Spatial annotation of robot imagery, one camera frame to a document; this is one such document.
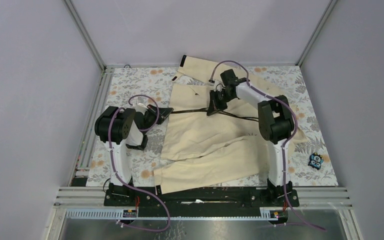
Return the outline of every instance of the wall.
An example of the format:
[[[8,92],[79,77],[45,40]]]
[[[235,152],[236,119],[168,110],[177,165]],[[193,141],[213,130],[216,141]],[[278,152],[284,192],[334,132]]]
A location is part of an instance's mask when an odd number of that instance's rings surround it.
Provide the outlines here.
[[[40,239],[100,70],[60,0],[0,0],[0,239]]]
[[[108,65],[295,63],[329,0],[73,0]]]
[[[384,1],[339,1],[302,73],[364,239],[384,239]]]

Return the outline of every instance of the tabletop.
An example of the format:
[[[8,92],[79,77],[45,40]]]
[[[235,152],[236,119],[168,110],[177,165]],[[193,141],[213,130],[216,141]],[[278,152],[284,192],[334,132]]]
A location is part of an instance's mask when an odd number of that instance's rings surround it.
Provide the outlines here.
[[[298,126],[303,130],[308,141],[296,145],[295,152],[288,159],[288,169],[294,186],[337,186],[331,160],[323,140],[306,85],[298,66],[251,66],[247,70],[266,81],[276,84],[285,91],[290,104],[297,105]],[[105,108],[108,106],[126,107],[128,99],[136,94],[145,94],[154,98],[158,106],[169,106],[173,82],[177,67],[140,67],[115,68],[111,85],[107,94]],[[188,76],[182,76],[176,83],[188,85],[204,85],[203,82]],[[154,186],[154,172],[172,163],[161,159],[164,137],[168,121],[156,125],[148,133],[148,143],[144,151],[127,150],[131,161],[133,184],[139,187]],[[309,157],[317,152],[322,155],[323,163],[320,170],[308,166]],[[87,187],[102,187],[111,175],[110,156],[103,143],[96,139],[91,159]],[[258,174],[240,179],[218,183],[213,186],[266,186],[265,179]]]

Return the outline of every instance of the gray floor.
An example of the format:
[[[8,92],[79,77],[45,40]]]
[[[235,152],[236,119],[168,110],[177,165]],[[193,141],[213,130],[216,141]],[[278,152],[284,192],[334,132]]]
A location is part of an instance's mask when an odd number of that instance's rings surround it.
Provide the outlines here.
[[[176,220],[169,230],[152,233],[120,228],[114,220],[66,219],[62,240],[341,240],[346,239],[341,219],[334,210],[306,210],[305,219],[321,225],[327,233],[308,226],[273,227],[267,221]],[[288,223],[300,222],[290,212]],[[149,228],[162,228],[165,221],[136,220],[132,224]]]

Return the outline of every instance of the beige cloth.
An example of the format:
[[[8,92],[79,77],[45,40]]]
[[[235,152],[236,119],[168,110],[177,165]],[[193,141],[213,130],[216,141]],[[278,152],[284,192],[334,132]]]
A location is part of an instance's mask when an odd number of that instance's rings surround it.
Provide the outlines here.
[[[216,62],[187,57],[181,74],[207,82]],[[220,65],[214,79],[232,67]],[[238,77],[240,69],[234,70]],[[264,79],[249,75],[251,82],[274,96],[284,92]],[[212,86],[175,83],[169,107],[175,111],[206,108]],[[226,112],[241,117],[258,117],[257,110],[240,99],[227,103]],[[307,141],[299,130],[289,145],[288,155],[295,144]],[[204,187],[260,173],[266,178],[269,170],[267,142],[261,137],[258,123],[226,115],[207,116],[205,112],[171,114],[162,147],[161,158],[174,162],[154,170],[155,185],[162,193]]]

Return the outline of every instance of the blue sticker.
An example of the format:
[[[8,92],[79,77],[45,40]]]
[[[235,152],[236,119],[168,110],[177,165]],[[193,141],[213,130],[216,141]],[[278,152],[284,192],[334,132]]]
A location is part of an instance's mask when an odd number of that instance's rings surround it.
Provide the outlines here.
[[[317,152],[311,154],[308,165],[314,169],[320,170],[322,168],[322,155],[317,154]]]

